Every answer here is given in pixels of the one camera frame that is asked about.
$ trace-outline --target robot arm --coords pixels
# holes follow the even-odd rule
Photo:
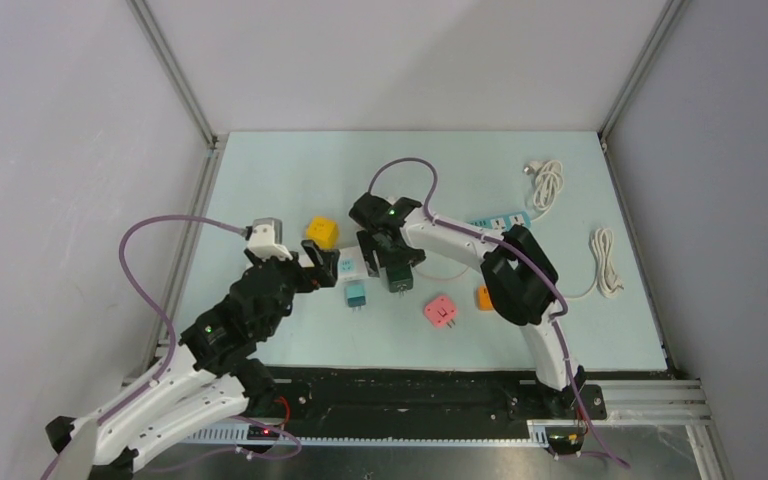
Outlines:
[[[358,234],[361,248],[367,250],[364,256],[376,259],[370,267],[373,270],[405,265],[413,267],[425,259],[425,251],[428,250],[480,272],[493,308],[522,330],[534,356],[537,379],[546,387],[547,401],[558,406],[571,405],[572,392],[564,354],[548,319],[549,314],[560,307],[527,265],[497,245],[498,242],[506,242],[513,246],[532,259],[553,282],[557,282],[557,272],[531,232],[517,225],[508,232],[500,233],[436,217],[436,220],[454,224],[463,231],[453,230],[438,225],[437,221],[432,222],[421,207],[422,204],[416,200],[401,198],[391,204],[370,193],[355,202],[349,216],[364,229]],[[584,380],[583,369],[575,359],[570,361],[573,371],[578,372],[576,383],[580,386]]]
[[[58,417],[46,426],[58,453],[73,433],[95,422],[93,464],[136,472],[206,425],[240,413],[259,415],[272,405],[275,384],[266,368],[248,357],[292,313],[295,294],[336,284],[339,251],[303,241],[308,266],[302,266],[299,255],[281,245],[279,220],[255,221],[250,232],[245,254],[251,266],[219,304],[181,334],[168,365],[158,362],[89,415]]]
[[[349,216],[363,228],[358,240],[370,268],[412,267],[429,250],[481,272],[494,309],[523,332],[544,402],[553,411],[572,408],[564,355],[548,321],[557,302],[527,265],[497,245],[504,242],[522,252],[557,282],[557,272],[531,233],[515,226],[500,234],[436,217],[462,230],[456,231],[436,225],[420,207],[415,200],[401,198],[391,204],[368,193],[355,202]],[[323,251],[304,241],[308,266],[302,266],[299,255],[281,245],[280,221],[258,220],[250,232],[245,254],[252,265],[219,304],[182,333],[166,371],[158,371],[160,362],[91,414],[54,419],[46,432],[57,452],[82,425],[95,422],[99,427],[93,464],[102,467],[99,471],[113,468],[128,475],[206,425],[241,412],[256,416],[272,404],[271,376],[248,357],[256,343],[271,337],[281,319],[292,313],[296,293],[336,284],[339,251]],[[584,370],[571,361],[581,386]]]

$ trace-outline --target coiled white cable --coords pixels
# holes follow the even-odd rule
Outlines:
[[[555,198],[564,189],[564,166],[558,160],[549,160],[546,163],[531,162],[525,172],[534,175],[534,195],[531,203],[540,212],[531,219],[534,223],[549,213]]]
[[[596,259],[596,275],[586,292],[578,296],[564,295],[567,300],[581,300],[599,288],[605,298],[614,298],[623,289],[623,281],[614,268],[614,232],[610,228],[597,228],[590,234],[590,250]]]

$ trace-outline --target purple cable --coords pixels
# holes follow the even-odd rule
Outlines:
[[[263,428],[263,429],[266,429],[266,430],[271,430],[271,431],[277,433],[278,435],[280,435],[280,436],[282,436],[284,438],[287,438],[291,442],[293,442],[296,445],[296,449],[293,450],[292,452],[283,453],[283,454],[280,454],[280,455],[267,455],[265,453],[252,452],[251,450],[246,450],[245,448],[242,448],[242,447],[222,447],[222,448],[217,448],[215,450],[210,450],[209,452],[205,452],[205,453],[199,455],[198,457],[191,458],[190,460],[187,460],[186,462],[183,462],[183,463],[179,463],[178,465],[173,465],[171,467],[161,467],[161,468],[144,468],[143,471],[148,472],[148,473],[169,473],[169,472],[175,472],[175,471],[178,471],[178,470],[183,470],[183,469],[185,469],[185,468],[187,468],[187,467],[189,467],[191,465],[194,465],[194,464],[204,460],[205,458],[212,457],[214,455],[219,455],[220,453],[245,453],[247,456],[251,455],[252,457],[260,458],[260,459],[263,459],[263,460],[286,460],[288,458],[295,457],[296,455],[299,454],[299,452],[302,451],[302,442],[298,438],[296,438],[295,435],[293,435],[293,434],[291,434],[291,433],[289,433],[289,432],[287,432],[285,430],[282,430],[282,429],[280,429],[280,428],[278,428],[278,427],[276,427],[274,425],[266,425],[265,423],[260,423],[257,420],[252,420],[251,418],[246,418],[246,417],[242,417],[242,416],[234,416],[234,417],[231,417],[231,418],[236,419],[236,420],[242,420],[243,422],[246,422],[246,423],[248,423],[250,425],[254,425],[255,427],[260,427],[260,428]]]
[[[137,291],[137,293],[140,295],[140,297],[145,300],[146,303],[157,312],[157,314],[160,316],[160,320],[163,322],[164,325],[166,325],[166,330],[169,332],[169,351],[166,354],[165,357],[163,357],[163,361],[160,363],[160,368],[157,369],[157,372],[152,375],[153,380],[157,380],[160,378],[161,375],[163,375],[163,372],[166,370],[166,368],[169,366],[169,362],[172,361],[172,354],[175,352],[175,326],[172,324],[172,320],[169,318],[169,315],[166,314],[165,311],[163,311],[163,307],[158,305],[157,302],[154,301],[154,299],[151,298],[151,296],[143,289],[143,287],[140,285],[139,282],[137,282],[137,279],[134,278],[134,274],[131,273],[131,269],[128,267],[128,262],[125,260],[125,246],[128,244],[128,240],[131,238],[131,236],[139,229],[145,227],[146,225],[151,225],[153,223],[160,223],[160,222],[168,222],[168,221],[185,221],[185,222],[198,222],[198,223],[206,223],[208,225],[213,225],[215,227],[219,227],[223,230],[228,230],[229,232],[236,233],[238,235],[245,235],[245,229],[235,227],[233,225],[229,225],[227,223],[223,223],[217,220],[213,220],[210,218],[205,217],[199,217],[196,215],[160,215],[158,217],[151,217],[147,218],[141,222],[138,222],[134,224],[131,228],[128,229],[127,232],[125,232],[125,235],[122,236],[122,240],[119,242],[119,265],[122,266],[122,271],[125,272],[125,276],[128,278],[128,281],[131,282],[131,286],[134,287],[134,290]],[[123,408],[125,408],[126,405],[133,402],[135,398],[142,395],[146,390],[149,388],[149,382],[146,382],[142,385],[140,385],[139,388],[131,392],[130,395],[123,398],[121,402],[114,405],[110,410],[105,412],[103,415],[98,417],[97,423],[99,425],[106,422],[111,416],[115,415],[116,412],[119,412]],[[54,457],[54,460],[51,461],[51,463],[48,464],[48,467],[46,467],[45,472],[43,472],[42,476],[40,477],[40,480],[48,480],[48,477],[51,476],[52,472],[54,472],[54,467],[57,466],[57,462],[60,460],[60,455],[58,454],[56,457]]]
[[[520,252],[513,246],[505,243],[502,240],[492,238],[492,237],[484,237],[481,238],[481,234],[476,233],[469,228],[462,227],[460,225],[455,225],[453,223],[449,223],[445,220],[440,220],[438,218],[435,218],[435,215],[431,212],[431,197],[434,195],[434,192],[437,190],[437,169],[434,168],[434,165],[431,164],[428,160],[424,160],[422,158],[414,158],[414,157],[406,157],[406,158],[400,158],[397,160],[393,160],[387,164],[385,164],[383,167],[379,168],[377,172],[375,172],[375,175],[372,176],[372,181],[369,182],[369,189],[367,190],[369,193],[372,193],[372,187],[375,185],[375,181],[378,180],[378,177],[381,176],[381,174],[384,172],[384,170],[387,170],[388,168],[392,167],[393,165],[397,165],[399,163],[404,162],[413,162],[413,163],[421,163],[428,167],[429,170],[431,170],[431,188],[428,190],[428,194],[425,196],[425,202],[423,202],[422,210],[423,213],[425,213],[425,217],[431,221],[432,224],[439,224],[443,227],[446,227],[450,230],[454,230],[459,233],[463,233],[465,235],[469,235],[471,237],[477,238],[482,241],[487,241],[490,243],[493,243],[495,245],[501,246],[514,254],[517,259],[528,265],[528,268],[530,268],[535,275],[537,275],[538,278],[546,285],[546,288],[549,289],[550,292],[552,292],[552,295],[555,296],[555,298],[558,300],[558,302],[561,304],[561,311],[555,312],[552,314],[549,314],[549,323],[552,325],[552,327],[555,330],[555,334],[558,337],[558,343],[561,345],[561,351],[564,354],[564,365],[566,366],[567,370],[567,377],[570,381],[570,386],[572,387],[572,392],[575,395],[575,401],[578,402],[579,405],[584,405],[584,401],[581,398],[581,393],[579,393],[578,386],[575,384],[575,375],[572,372],[572,364],[570,363],[570,354],[569,354],[569,348],[567,347],[566,339],[564,338],[564,334],[561,331],[561,326],[558,324],[557,318],[561,317],[563,315],[566,315],[567,312],[569,312],[569,306],[567,305],[567,301],[564,298],[564,296],[561,294],[561,292],[558,291],[558,288],[555,287],[555,284],[552,283],[551,280],[549,280],[549,277],[546,276],[545,273],[543,273],[542,270],[540,270],[537,265],[534,264],[533,261],[531,261],[530,258],[525,256],[524,253]],[[590,454],[602,454],[606,455],[611,458],[614,462],[617,463],[617,465],[621,466],[622,468],[631,468],[631,465],[629,465],[628,462],[623,460],[622,458],[616,456],[614,452],[611,451],[610,448],[608,448],[608,445],[604,442],[601,435],[599,435],[599,432],[596,431],[596,429],[593,427],[593,420],[590,419],[590,414],[587,413],[586,408],[581,408],[582,416],[584,417],[584,421],[587,422],[588,427],[590,427],[590,431],[593,432],[593,436],[596,438],[596,441],[599,442],[599,445],[602,446],[602,448],[605,450],[605,452],[582,452],[582,455],[585,453],[588,454],[588,456],[591,456]]]

